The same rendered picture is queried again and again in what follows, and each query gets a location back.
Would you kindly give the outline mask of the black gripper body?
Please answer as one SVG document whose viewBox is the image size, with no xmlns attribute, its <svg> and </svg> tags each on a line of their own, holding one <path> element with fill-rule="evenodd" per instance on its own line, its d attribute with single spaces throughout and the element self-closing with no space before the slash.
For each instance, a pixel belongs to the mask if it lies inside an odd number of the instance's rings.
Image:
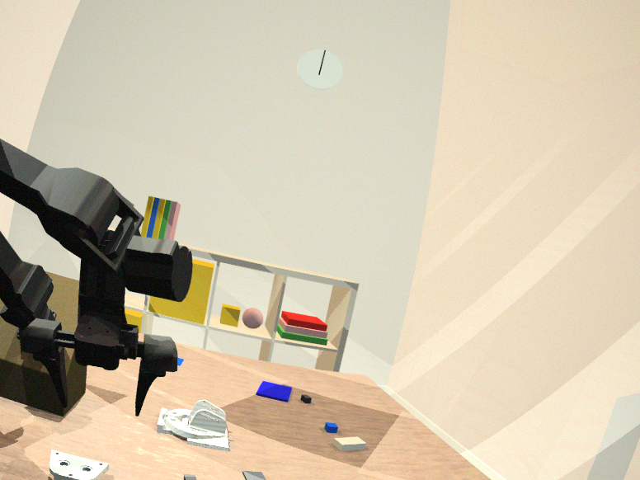
<svg viewBox="0 0 640 480">
<path fill-rule="evenodd" d="M 103 289 L 79 282 L 78 291 L 78 320 L 86 299 L 96 300 L 96 309 L 100 311 L 112 312 L 112 304 L 125 305 L 125 288 Z M 36 318 L 23 330 L 21 350 L 54 357 L 60 346 L 75 349 L 74 333 L 62 331 L 61 322 Z M 137 357 L 143 359 L 144 368 L 173 373 L 178 369 L 176 343 L 170 336 L 144 334 L 144 342 L 139 341 L 137 352 Z"/>
</svg>

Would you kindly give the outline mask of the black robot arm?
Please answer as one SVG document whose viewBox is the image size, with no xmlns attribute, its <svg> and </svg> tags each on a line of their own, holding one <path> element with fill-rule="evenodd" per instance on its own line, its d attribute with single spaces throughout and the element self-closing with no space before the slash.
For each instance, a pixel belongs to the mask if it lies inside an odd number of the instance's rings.
<svg viewBox="0 0 640 480">
<path fill-rule="evenodd" d="M 0 192 L 38 215 L 46 233 L 81 259 L 80 283 L 176 302 L 188 294 L 191 250 L 176 240 L 142 237 L 143 215 L 107 179 L 78 167 L 51 167 L 0 139 Z M 116 215 L 121 221 L 109 230 Z M 55 321 L 47 306 L 52 281 L 42 266 L 23 261 L 0 231 L 0 316 L 18 328 L 18 338 L 36 318 Z M 96 300 L 86 301 L 74 333 L 76 362 L 114 370 L 120 359 L 136 360 L 139 328 L 127 323 L 125 306 L 100 311 Z"/>
</svg>

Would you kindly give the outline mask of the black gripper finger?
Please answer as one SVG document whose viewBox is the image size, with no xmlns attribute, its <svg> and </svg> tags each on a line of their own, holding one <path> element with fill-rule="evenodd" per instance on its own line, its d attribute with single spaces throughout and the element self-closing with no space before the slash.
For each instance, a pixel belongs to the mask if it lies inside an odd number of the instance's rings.
<svg viewBox="0 0 640 480">
<path fill-rule="evenodd" d="M 147 369 L 144 368 L 144 362 L 143 359 L 140 358 L 140 366 L 139 366 L 139 377 L 138 377 L 138 385 L 137 385 L 137 392 L 136 392 L 136 399 L 135 399 L 135 416 L 139 416 L 140 411 L 142 410 L 142 406 L 144 403 L 144 400 L 146 398 L 148 389 L 151 387 L 153 381 L 157 378 L 157 377 L 165 377 L 166 376 L 166 372 L 164 371 L 157 371 L 157 370 L 151 370 L 151 369 Z"/>
<path fill-rule="evenodd" d="M 60 401 L 63 407 L 67 408 L 68 389 L 66 380 L 64 348 L 60 346 L 54 357 L 33 354 L 33 358 L 36 361 L 40 361 L 48 370 L 49 375 L 54 382 L 54 386 L 57 394 L 59 395 Z"/>
</svg>

